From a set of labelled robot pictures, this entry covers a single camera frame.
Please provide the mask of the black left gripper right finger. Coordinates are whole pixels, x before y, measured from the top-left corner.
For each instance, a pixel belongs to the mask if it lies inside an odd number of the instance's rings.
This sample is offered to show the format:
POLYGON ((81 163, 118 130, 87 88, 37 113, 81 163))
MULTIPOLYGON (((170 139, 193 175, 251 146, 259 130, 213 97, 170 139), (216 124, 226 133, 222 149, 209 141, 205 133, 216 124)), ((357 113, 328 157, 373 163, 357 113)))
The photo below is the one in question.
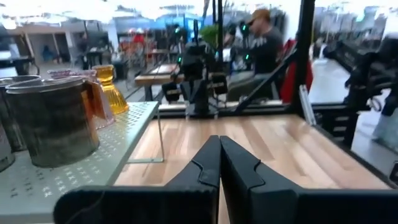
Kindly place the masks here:
POLYGON ((227 136, 221 181, 231 223, 397 223, 396 190, 306 189, 227 136))

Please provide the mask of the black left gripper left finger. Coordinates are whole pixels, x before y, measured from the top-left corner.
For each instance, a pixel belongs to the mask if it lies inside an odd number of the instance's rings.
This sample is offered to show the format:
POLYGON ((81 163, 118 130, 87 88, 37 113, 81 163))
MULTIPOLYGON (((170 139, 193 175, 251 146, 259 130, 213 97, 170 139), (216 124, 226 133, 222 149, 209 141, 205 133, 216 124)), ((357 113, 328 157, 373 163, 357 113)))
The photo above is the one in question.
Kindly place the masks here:
POLYGON ((210 136, 192 160, 164 186, 83 186, 61 196, 59 224, 216 223, 221 141, 210 136))

